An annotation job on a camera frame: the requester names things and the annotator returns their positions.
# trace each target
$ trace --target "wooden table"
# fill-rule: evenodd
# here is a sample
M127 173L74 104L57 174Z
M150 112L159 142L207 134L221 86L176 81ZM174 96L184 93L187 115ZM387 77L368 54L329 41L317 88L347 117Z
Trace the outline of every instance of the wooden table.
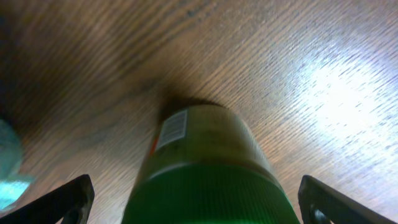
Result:
M90 223L121 221L162 105L232 109L300 216L310 174L398 222L397 1L0 3L1 113L21 135L19 207L81 175Z

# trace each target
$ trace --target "table surface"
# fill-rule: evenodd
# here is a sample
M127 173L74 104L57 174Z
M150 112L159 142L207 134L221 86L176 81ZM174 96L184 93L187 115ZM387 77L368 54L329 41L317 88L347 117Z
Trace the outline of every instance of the table surface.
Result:
M118 223L162 105L240 115L300 217L304 174L398 222L397 1L3 1L1 114L37 178Z

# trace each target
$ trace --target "barcode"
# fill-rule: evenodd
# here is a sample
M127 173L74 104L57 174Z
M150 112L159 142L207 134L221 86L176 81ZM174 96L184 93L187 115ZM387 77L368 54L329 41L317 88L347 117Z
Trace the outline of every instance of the barcode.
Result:
M185 129L187 127L187 110L176 113L163 122L160 131L159 142L156 150L161 147L185 137Z

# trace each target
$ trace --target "plastic container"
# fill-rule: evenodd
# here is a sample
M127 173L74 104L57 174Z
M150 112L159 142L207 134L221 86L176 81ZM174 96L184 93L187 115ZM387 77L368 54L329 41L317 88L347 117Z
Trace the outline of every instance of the plastic container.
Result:
M22 147L14 130L0 119L0 212L12 209L12 204L33 181L31 176L19 175Z
M127 223L299 223L246 124L215 105L166 119L137 176Z

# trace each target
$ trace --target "black plastic bracket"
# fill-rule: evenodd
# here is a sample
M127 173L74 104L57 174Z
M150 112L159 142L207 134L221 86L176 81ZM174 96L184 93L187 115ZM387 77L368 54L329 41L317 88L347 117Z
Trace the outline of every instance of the black plastic bracket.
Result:
M85 174L26 206L0 218L0 224L85 224L94 201L90 176Z
M301 181L298 203L304 224L396 224L309 175Z

